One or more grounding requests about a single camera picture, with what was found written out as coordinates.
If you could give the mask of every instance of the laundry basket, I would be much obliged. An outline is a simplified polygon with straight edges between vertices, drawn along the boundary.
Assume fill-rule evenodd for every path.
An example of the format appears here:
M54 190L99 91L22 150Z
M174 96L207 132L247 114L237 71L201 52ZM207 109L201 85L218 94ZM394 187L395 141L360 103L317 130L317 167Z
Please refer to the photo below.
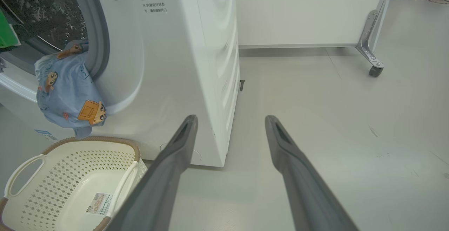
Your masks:
M39 160L34 175L12 194L19 173ZM133 141L59 141L9 178L0 200L0 231L101 231L146 171Z

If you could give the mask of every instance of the basket hole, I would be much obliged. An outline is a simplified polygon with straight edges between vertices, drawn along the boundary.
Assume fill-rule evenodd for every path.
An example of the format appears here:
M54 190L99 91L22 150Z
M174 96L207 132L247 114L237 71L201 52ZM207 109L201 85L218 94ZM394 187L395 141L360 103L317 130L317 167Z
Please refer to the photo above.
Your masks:
M11 187L11 194L15 195L19 193L22 187L28 182L28 180L33 176L34 172L39 169L40 165L43 163L42 159L37 159L27 166L19 175Z

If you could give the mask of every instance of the black wheel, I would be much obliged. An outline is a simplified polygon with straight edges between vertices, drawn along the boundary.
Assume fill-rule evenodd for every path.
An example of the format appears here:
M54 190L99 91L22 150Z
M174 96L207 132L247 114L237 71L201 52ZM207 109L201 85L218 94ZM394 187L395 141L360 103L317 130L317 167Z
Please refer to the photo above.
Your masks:
M383 68L377 68L377 67L371 67L371 70L369 70L369 75L373 77L378 77L380 73L382 73Z

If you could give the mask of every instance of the blue cloth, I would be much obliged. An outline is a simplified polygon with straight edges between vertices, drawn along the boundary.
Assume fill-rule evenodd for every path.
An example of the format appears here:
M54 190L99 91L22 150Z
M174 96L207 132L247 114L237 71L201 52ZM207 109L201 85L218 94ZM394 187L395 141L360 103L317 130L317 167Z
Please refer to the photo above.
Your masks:
M37 104L45 118L63 128L72 128L75 137L90 135L93 126L103 126L106 109L100 93L85 66L88 41L72 41L82 51L58 60L58 53L42 57L35 63L39 82Z

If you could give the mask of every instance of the gray floor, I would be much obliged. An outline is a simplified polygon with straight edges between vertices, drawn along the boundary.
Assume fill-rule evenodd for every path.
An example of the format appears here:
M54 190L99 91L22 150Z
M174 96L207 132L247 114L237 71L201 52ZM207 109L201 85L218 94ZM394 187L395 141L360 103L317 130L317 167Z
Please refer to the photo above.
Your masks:
M376 50L386 68L377 79L355 49L242 52L245 84L226 165L186 170L170 230L294 230L265 137L268 114L281 120L360 230L447 230L448 20L447 6L391 0ZM46 144L4 108L0 120L2 167L8 164L1 186ZM19 154L9 159L5 149Z

